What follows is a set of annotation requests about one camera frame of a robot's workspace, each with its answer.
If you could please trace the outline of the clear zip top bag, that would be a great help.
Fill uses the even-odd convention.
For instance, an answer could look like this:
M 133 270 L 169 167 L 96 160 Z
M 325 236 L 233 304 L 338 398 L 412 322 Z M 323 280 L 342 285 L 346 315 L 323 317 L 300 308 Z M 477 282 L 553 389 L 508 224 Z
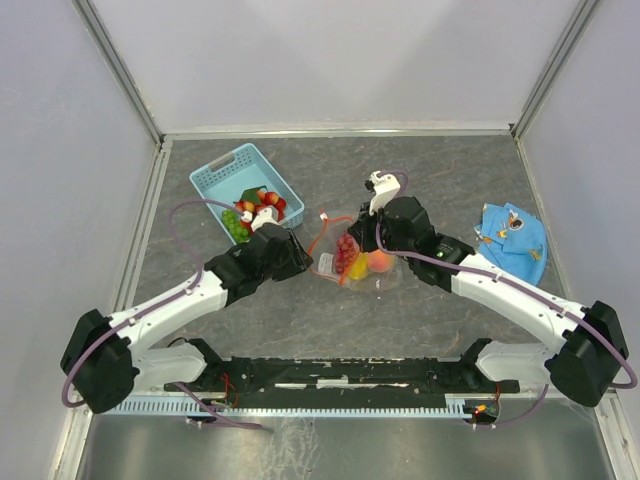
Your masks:
M 353 291 L 387 291 L 398 287 L 403 273 L 396 256 L 381 250 L 365 252 L 348 232 L 351 216 L 320 213 L 322 228 L 307 253 L 312 257 L 311 272 L 340 287 Z

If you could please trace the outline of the red lychee cluster with leaves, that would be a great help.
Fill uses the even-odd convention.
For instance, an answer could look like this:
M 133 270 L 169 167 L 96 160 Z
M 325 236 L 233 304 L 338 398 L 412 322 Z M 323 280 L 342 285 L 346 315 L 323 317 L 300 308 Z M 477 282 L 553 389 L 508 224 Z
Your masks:
M 235 207 L 241 211 L 257 214 L 266 207 L 274 207 L 277 212 L 277 220 L 284 219 L 287 202 L 275 191 L 268 191 L 265 186 L 253 187 L 243 191 Z

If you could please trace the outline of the purple grape bunch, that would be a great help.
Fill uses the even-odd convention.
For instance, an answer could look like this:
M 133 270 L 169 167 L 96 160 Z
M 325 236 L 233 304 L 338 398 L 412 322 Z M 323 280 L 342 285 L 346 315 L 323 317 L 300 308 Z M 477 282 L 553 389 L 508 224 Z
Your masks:
M 347 272 L 358 255 L 359 245 L 356 240 L 349 233 L 341 235 L 336 242 L 334 254 L 335 273 L 342 275 Z

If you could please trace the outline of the green grape bunch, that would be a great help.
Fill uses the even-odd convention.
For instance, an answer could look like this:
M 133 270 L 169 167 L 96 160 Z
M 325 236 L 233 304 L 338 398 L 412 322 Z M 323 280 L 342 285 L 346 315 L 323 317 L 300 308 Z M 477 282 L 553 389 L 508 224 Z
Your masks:
M 240 220 L 240 217 L 234 211 L 223 211 L 222 223 L 236 243 L 244 243 L 249 240 L 250 231 L 247 225 Z

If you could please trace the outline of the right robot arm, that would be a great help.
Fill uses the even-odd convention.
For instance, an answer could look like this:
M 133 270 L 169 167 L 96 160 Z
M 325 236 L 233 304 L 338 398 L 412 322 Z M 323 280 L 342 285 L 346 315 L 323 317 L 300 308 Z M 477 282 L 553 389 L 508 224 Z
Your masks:
M 363 204 L 348 229 L 364 252 L 380 250 L 404 259 L 422 282 L 475 301 L 535 337 L 532 344 L 490 340 L 458 368 L 467 389 L 492 382 L 549 384 L 568 399 L 597 406 L 606 391 L 638 384 L 615 309 L 590 306 L 543 291 L 505 272 L 464 242 L 437 232 L 414 197 L 398 197 L 382 207 Z

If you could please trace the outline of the yellow starfruit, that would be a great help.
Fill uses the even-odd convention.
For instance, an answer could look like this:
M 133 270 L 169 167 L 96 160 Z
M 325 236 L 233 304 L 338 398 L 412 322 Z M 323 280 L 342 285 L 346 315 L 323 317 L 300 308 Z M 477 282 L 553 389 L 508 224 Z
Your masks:
M 369 274 L 368 254 L 360 252 L 348 271 L 348 277 L 353 281 L 361 281 Z

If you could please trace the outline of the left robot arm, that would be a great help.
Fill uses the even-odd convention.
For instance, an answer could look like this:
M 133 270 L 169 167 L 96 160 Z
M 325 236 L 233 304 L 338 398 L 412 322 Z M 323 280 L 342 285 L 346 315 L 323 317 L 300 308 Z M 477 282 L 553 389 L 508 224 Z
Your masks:
M 306 272 L 312 257 L 293 231 L 267 223 L 246 243 L 207 261 L 188 280 L 127 310 L 103 315 L 92 309 L 77 321 L 60 361 L 66 375 L 65 406 L 108 412 L 132 392 L 169 383 L 209 390 L 220 364 L 193 343 L 156 348 L 156 343 L 193 320 Z

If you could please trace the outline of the orange pink peach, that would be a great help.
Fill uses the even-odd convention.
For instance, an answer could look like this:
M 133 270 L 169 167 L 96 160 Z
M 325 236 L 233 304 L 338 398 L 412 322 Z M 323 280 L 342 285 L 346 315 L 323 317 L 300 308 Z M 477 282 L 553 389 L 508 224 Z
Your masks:
M 375 250 L 367 254 L 367 268 L 373 273 L 385 273 L 393 268 L 395 257 L 381 250 Z

